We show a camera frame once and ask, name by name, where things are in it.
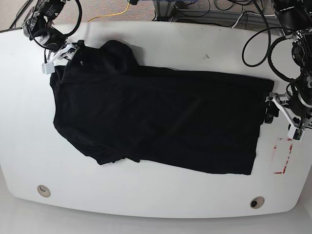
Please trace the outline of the black t-shirt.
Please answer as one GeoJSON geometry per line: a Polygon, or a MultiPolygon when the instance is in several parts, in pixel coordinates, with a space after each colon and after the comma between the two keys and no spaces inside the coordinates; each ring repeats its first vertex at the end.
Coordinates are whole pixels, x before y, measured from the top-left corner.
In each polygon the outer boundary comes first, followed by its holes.
{"type": "Polygon", "coordinates": [[[250,175],[274,81],[141,66],[116,40],[85,46],[50,78],[54,127],[99,165],[153,161],[250,175]]]}

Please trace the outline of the red tape rectangle marking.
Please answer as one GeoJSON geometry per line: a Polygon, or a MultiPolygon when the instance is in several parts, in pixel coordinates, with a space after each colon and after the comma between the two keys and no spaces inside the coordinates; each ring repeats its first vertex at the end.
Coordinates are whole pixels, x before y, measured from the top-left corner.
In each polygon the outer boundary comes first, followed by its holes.
{"type": "Polygon", "coordinates": [[[286,172],[293,148],[293,140],[290,138],[278,138],[273,148],[271,171],[274,175],[282,175],[286,172]]]}

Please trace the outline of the right table grommet hole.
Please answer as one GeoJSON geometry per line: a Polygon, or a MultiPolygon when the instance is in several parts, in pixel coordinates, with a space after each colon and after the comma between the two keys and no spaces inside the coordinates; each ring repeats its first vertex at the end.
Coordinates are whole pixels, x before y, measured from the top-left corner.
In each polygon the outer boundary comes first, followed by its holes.
{"type": "Polygon", "coordinates": [[[258,196],[250,202],[250,207],[252,209],[259,209],[263,206],[264,203],[265,203],[265,198],[262,196],[258,196]]]}

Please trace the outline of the table grommet hole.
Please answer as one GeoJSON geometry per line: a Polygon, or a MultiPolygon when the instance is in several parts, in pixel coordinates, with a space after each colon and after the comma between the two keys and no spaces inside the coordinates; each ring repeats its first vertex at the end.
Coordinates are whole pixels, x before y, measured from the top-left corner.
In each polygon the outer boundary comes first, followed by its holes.
{"type": "Polygon", "coordinates": [[[265,203],[265,198],[262,196],[258,196],[250,202],[250,207],[252,209],[259,209],[263,206],[264,203],[265,203]]]}
{"type": "Polygon", "coordinates": [[[48,198],[51,196],[51,191],[44,185],[39,185],[37,187],[37,192],[42,196],[42,197],[45,197],[45,198],[48,198]]]}

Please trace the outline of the left table grommet hole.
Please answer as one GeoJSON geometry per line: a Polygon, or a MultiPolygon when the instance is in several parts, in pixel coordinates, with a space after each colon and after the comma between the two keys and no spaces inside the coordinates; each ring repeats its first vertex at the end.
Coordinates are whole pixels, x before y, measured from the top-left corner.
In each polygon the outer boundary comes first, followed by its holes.
{"type": "Polygon", "coordinates": [[[39,185],[37,187],[37,192],[42,196],[42,197],[45,197],[45,198],[48,198],[51,196],[51,191],[44,185],[39,185]]]}

